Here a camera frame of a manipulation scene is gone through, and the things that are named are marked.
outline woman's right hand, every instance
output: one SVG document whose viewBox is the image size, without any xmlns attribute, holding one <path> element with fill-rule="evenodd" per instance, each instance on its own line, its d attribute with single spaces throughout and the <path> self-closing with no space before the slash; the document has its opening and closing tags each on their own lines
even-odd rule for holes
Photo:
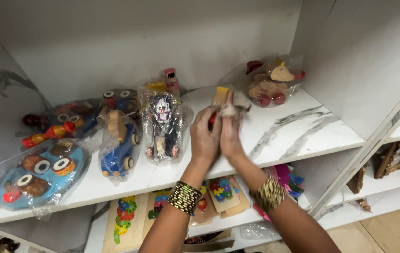
<svg viewBox="0 0 400 253">
<path fill-rule="evenodd" d="M 226 96 L 226 103 L 233 104 L 233 92 L 230 90 Z M 245 156 L 239 139 L 239 127 L 242 114 L 233 117 L 222 118 L 222 134 L 220 137 L 220 149 L 222 154 L 232 162 L 240 156 Z"/>
</svg>

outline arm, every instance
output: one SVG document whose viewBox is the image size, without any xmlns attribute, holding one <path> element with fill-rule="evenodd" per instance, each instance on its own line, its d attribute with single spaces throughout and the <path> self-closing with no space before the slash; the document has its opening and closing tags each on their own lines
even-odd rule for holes
<svg viewBox="0 0 400 253">
<path fill-rule="evenodd" d="M 192 158 L 180 179 L 198 190 L 219 150 L 221 119 L 216 119 L 212 132 L 208 131 L 208 120 L 213 112 L 213 108 L 204 109 L 191 125 Z M 189 219 L 190 216 L 185 212 L 166 204 L 150 228 L 139 252 L 180 252 Z"/>
<path fill-rule="evenodd" d="M 228 103 L 231 100 L 232 94 L 228 94 Z M 239 140 L 240 119 L 223 118 L 220 148 L 249 190 L 257 192 L 268 176 L 247 158 L 242 149 Z M 292 199 L 287 197 L 268 215 L 293 253 L 340 252 L 328 233 Z"/>
</svg>

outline hand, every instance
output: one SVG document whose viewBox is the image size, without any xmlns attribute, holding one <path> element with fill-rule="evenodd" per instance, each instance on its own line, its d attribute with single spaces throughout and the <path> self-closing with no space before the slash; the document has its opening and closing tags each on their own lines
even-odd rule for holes
<svg viewBox="0 0 400 253">
<path fill-rule="evenodd" d="M 233 104 L 233 92 L 230 90 L 226 96 L 226 103 Z M 243 115 L 240 113 L 234 117 L 222 118 L 222 134 L 220 139 L 220 148 L 222 154 L 231 162 L 237 157 L 244 156 L 242 144 L 239 139 L 239 127 Z"/>
<path fill-rule="evenodd" d="M 216 108 L 207 107 L 200 111 L 191 125 L 192 160 L 207 168 L 213 164 L 217 157 L 222 131 L 222 120 L 216 117 L 213 130 L 208 130 L 209 118 L 218 112 Z"/>
</svg>

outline woman's left hand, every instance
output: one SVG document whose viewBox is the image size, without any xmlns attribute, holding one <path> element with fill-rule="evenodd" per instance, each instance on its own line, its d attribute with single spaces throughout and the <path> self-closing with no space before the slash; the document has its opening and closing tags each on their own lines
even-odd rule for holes
<svg viewBox="0 0 400 253">
<path fill-rule="evenodd" d="M 218 113 L 217 108 L 207 107 L 200 111 L 191 125 L 192 162 L 206 165 L 213 164 L 217 157 L 222 132 L 222 119 L 217 115 L 213 130 L 208 130 L 209 118 Z"/>
</svg>

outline green bangle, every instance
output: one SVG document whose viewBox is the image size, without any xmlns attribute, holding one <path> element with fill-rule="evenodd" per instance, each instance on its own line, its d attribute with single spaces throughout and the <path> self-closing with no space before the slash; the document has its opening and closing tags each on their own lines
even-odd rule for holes
<svg viewBox="0 0 400 253">
<path fill-rule="evenodd" d="M 188 184 L 178 181 L 170 190 L 167 202 L 188 215 L 192 215 L 201 199 L 201 192 Z"/>
<path fill-rule="evenodd" d="M 250 192 L 255 204 L 265 212 L 275 209 L 286 198 L 287 192 L 273 177 L 269 177 L 257 192 Z"/>
</svg>

